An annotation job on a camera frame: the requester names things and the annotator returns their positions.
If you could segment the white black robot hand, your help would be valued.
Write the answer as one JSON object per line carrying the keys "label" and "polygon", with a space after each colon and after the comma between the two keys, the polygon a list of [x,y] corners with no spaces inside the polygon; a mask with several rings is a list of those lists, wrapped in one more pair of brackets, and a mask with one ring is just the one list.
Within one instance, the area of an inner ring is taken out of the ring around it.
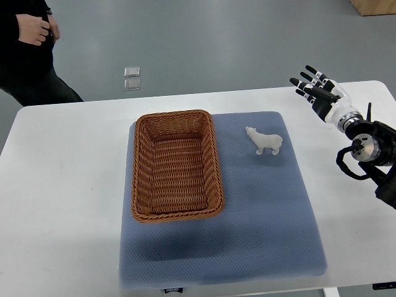
{"label": "white black robot hand", "polygon": [[300,73],[300,79],[292,77],[290,83],[296,87],[295,92],[311,104],[323,122],[333,124],[344,133],[351,123],[363,120],[340,84],[312,66],[307,65],[305,69]]}

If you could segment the person's bare hand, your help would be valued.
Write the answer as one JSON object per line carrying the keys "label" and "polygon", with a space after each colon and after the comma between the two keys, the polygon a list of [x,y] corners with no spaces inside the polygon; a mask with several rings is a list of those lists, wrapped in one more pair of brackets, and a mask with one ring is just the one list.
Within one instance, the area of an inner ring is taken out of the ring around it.
{"label": "person's bare hand", "polygon": [[52,15],[47,15],[48,21],[28,14],[17,14],[16,17],[19,26],[18,40],[22,43],[41,46],[48,37],[51,37],[53,43],[60,39],[59,26]]}

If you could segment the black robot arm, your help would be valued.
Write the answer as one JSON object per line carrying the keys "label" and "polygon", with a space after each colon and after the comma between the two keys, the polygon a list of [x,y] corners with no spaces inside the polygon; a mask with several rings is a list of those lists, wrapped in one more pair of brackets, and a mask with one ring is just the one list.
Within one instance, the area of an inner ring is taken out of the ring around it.
{"label": "black robot arm", "polygon": [[[337,124],[351,140],[351,145],[337,153],[336,164],[347,176],[356,180],[371,179],[376,183],[376,197],[395,208],[395,129],[371,120],[371,104],[366,118],[357,111],[344,115]],[[349,169],[343,161],[350,153],[358,162],[364,175]]]}

